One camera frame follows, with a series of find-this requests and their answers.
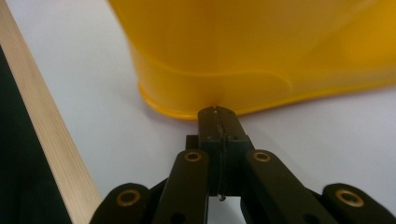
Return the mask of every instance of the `yellow bowl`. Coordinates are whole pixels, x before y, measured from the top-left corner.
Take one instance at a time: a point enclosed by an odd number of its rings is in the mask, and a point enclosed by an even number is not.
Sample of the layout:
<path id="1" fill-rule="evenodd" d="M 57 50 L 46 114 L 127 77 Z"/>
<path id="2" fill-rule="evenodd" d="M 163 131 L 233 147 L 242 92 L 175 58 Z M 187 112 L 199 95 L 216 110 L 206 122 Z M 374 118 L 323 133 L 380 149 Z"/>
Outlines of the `yellow bowl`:
<path id="1" fill-rule="evenodd" d="M 139 90 L 178 119 L 396 83 L 396 1 L 109 0 Z"/>

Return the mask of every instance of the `yellow plastic container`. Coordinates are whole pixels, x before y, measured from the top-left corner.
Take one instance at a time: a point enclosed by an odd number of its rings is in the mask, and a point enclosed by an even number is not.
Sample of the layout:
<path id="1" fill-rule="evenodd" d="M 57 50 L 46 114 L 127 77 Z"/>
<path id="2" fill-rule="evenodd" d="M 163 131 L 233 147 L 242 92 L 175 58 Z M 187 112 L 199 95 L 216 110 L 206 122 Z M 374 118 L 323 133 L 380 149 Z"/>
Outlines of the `yellow plastic container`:
<path id="1" fill-rule="evenodd" d="M 109 0 L 155 110 L 245 114 L 396 83 L 394 0 Z"/>

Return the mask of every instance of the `wooden edge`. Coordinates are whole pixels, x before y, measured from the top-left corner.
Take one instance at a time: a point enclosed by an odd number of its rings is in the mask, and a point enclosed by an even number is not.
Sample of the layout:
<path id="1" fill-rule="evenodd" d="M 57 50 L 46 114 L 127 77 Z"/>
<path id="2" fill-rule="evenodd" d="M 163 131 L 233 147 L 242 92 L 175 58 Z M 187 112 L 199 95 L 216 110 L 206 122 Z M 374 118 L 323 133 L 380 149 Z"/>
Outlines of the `wooden edge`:
<path id="1" fill-rule="evenodd" d="M 6 0 L 0 0 L 0 30 L 0 44 L 69 216 L 73 223 L 89 223 L 102 201 L 101 197 L 65 128 Z"/>

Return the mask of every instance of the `white table surface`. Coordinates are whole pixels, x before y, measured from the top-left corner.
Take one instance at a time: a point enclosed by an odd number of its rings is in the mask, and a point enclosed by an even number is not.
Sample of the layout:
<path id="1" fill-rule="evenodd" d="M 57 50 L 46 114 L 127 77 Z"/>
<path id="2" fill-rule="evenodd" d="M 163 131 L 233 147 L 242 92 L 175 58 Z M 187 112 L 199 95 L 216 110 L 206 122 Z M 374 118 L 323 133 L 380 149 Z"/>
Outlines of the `white table surface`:
<path id="1" fill-rule="evenodd" d="M 102 197 L 165 179 L 196 122 L 140 98 L 127 40 L 104 0 L 7 0 Z M 396 215 L 396 88 L 243 116 L 256 148 L 274 152 L 306 187 L 364 190 Z M 243 223 L 239 200 L 211 199 L 208 223 Z"/>

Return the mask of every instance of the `white surface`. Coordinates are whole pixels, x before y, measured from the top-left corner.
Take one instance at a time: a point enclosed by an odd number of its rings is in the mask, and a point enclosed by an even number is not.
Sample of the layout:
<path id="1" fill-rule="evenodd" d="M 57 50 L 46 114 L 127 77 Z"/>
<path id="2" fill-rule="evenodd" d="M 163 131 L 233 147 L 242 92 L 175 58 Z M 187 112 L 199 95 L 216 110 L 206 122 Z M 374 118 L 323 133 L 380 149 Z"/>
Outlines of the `white surface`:
<path id="1" fill-rule="evenodd" d="M 8 0 L 10 9 L 105 197 L 169 175 L 195 122 L 153 112 L 137 92 L 126 39 L 103 0 Z M 396 88 L 284 106 L 240 118 L 310 189 L 342 182 L 396 214 Z M 209 223 L 243 223 L 239 201 L 211 200 Z"/>

